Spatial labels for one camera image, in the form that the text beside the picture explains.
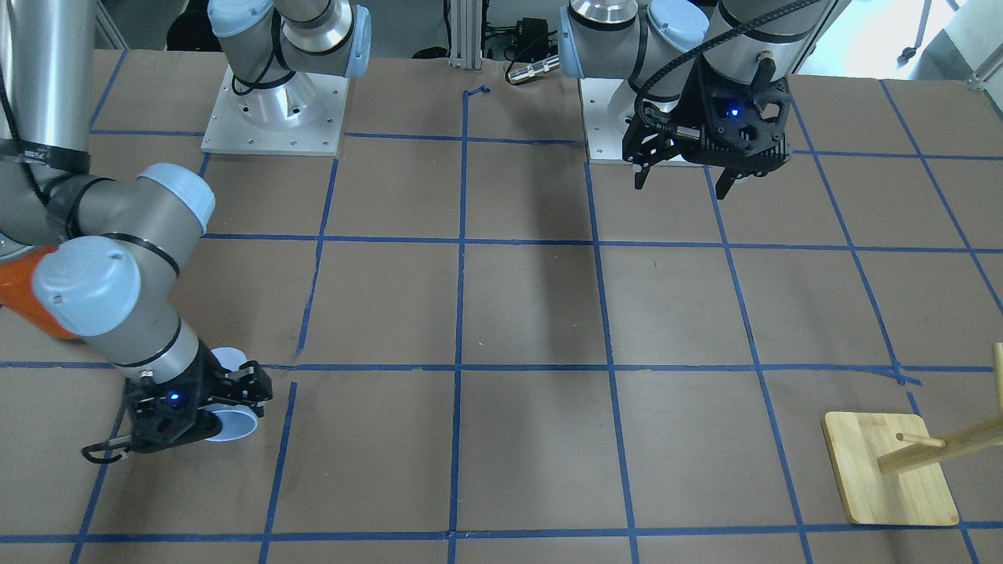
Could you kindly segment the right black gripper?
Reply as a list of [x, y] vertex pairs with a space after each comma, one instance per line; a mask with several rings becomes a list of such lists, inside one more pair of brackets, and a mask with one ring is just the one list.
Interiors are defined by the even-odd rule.
[[219, 361], [200, 342], [190, 366], [171, 381], [154, 383], [143, 376], [125, 383], [123, 407], [130, 421], [126, 450], [151, 454], [215, 438], [223, 424], [203, 406], [250, 407], [257, 418], [264, 418], [265, 404], [272, 399], [271, 376], [258, 361], [223, 374]]

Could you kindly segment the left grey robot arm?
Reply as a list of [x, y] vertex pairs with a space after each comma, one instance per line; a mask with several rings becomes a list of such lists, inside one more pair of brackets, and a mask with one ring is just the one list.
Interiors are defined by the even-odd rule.
[[559, 64], [579, 79], [625, 83], [621, 157], [641, 189], [680, 157], [734, 183], [791, 160], [789, 75], [812, 50], [831, 1], [570, 1], [556, 32]]

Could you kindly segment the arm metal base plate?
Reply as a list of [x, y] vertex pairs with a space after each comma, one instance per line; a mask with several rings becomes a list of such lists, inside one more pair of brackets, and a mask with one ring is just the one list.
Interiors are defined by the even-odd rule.
[[201, 149], [207, 154], [336, 157], [351, 81], [297, 74], [275, 89], [235, 93], [226, 69]]
[[633, 115], [636, 92], [626, 80], [606, 78], [582, 78], [579, 89], [588, 161], [623, 165], [622, 140]]

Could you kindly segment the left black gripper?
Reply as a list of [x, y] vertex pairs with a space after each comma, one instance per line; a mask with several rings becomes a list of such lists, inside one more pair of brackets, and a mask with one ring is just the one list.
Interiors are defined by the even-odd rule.
[[644, 117], [667, 124], [673, 111], [635, 111], [622, 140], [622, 157], [634, 168], [634, 188], [641, 190], [650, 168], [679, 157], [689, 163], [724, 168], [714, 185], [723, 201], [739, 175], [763, 175], [791, 160], [787, 118], [792, 95], [786, 78], [774, 78], [774, 60], [757, 61], [746, 85], [720, 74], [707, 60], [693, 64], [674, 122], [690, 128], [696, 138], [681, 138], [679, 147], [666, 132], [646, 125]]

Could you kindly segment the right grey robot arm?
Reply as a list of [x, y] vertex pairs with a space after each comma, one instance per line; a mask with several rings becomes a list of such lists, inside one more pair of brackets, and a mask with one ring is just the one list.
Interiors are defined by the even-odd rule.
[[[87, 90], [94, 1], [2, 3], [2, 263], [32, 259], [27, 306], [125, 374], [124, 436], [83, 447], [87, 461], [250, 436], [273, 398], [271, 378], [235, 349], [209, 349], [168, 299], [215, 194], [182, 165], [135, 181], [90, 172]], [[337, 126], [311, 74], [358, 78], [372, 18], [352, 1], [211, 1], [208, 18], [230, 65], [244, 121], [301, 133]]]

